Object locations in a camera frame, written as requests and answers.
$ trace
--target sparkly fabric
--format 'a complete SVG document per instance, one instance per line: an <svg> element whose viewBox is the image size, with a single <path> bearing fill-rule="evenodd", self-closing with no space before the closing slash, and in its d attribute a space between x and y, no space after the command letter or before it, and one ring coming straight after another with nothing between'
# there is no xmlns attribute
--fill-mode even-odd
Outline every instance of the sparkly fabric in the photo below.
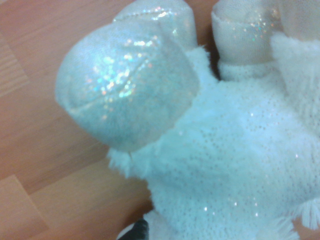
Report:
<svg viewBox="0 0 320 240"><path fill-rule="evenodd" d="M56 100L98 140L130 152L173 127L198 84L185 54L161 28L120 21L70 50L57 75Z"/></svg>
<svg viewBox="0 0 320 240"><path fill-rule="evenodd" d="M221 62L248 65L272 60L270 36L282 29L275 0L220 0L211 16Z"/></svg>
<svg viewBox="0 0 320 240"><path fill-rule="evenodd" d="M113 21L139 19L156 22L186 50L198 45L194 13L183 0L137 0L119 12Z"/></svg>

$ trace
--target stuffed animal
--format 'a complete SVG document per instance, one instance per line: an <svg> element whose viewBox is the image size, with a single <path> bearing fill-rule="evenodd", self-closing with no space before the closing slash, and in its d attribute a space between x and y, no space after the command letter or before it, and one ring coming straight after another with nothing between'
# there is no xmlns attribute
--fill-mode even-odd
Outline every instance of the stuffed animal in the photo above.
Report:
<svg viewBox="0 0 320 240"><path fill-rule="evenodd" d="M56 100L110 146L112 169L148 182L139 239L298 240L296 218L318 228L319 21L318 0L220 0L221 80L183 0L137 0L70 50Z"/></svg>

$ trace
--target black object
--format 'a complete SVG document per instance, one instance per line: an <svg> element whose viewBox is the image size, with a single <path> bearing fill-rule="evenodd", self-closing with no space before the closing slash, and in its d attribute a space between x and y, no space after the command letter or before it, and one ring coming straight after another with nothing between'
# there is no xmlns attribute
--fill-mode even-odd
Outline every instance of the black object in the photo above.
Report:
<svg viewBox="0 0 320 240"><path fill-rule="evenodd" d="M149 224L144 219L139 219L131 230L118 240L149 240Z"/></svg>

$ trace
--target wooden floor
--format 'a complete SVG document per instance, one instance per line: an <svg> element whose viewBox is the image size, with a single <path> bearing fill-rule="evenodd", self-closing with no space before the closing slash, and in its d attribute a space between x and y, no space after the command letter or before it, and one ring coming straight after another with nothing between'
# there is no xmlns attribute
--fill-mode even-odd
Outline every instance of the wooden floor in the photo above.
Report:
<svg viewBox="0 0 320 240"><path fill-rule="evenodd" d="M152 209L147 185L108 169L108 147L56 104L68 50L133 0L0 0L0 240L114 240ZM210 11L187 0L218 59ZM297 224L303 239L320 239Z"/></svg>

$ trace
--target white plush toy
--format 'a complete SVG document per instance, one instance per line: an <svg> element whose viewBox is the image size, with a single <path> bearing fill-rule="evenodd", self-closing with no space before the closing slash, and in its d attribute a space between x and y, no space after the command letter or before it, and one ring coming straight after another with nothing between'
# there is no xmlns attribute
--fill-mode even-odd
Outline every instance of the white plush toy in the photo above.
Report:
<svg viewBox="0 0 320 240"><path fill-rule="evenodd" d="M219 81L183 0L137 0L78 42L56 99L148 182L150 240L298 240L320 223L320 1L220 0Z"/></svg>

